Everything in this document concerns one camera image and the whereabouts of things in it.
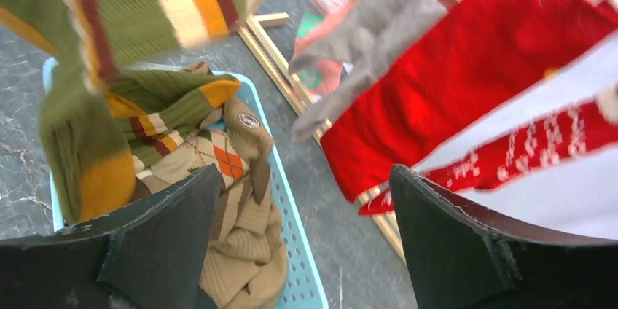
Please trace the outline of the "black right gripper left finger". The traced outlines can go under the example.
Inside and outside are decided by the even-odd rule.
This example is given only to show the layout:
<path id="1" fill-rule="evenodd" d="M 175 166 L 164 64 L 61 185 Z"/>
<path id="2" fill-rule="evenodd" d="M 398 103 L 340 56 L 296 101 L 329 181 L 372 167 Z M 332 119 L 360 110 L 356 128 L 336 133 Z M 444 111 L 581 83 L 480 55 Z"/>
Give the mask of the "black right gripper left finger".
<path id="1" fill-rule="evenodd" d="M 1 242 L 3 308 L 192 308 L 222 177 L 167 189 L 50 236 Z"/>

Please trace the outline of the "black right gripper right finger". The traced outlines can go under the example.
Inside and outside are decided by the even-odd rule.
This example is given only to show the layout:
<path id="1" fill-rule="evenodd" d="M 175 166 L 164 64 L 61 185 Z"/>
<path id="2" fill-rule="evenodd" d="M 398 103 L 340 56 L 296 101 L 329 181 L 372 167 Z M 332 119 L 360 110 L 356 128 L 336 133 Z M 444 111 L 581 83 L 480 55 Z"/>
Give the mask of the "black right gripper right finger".
<path id="1" fill-rule="evenodd" d="M 389 176 L 419 308 L 615 308 L 617 242 L 501 214 L 404 165 Z"/>

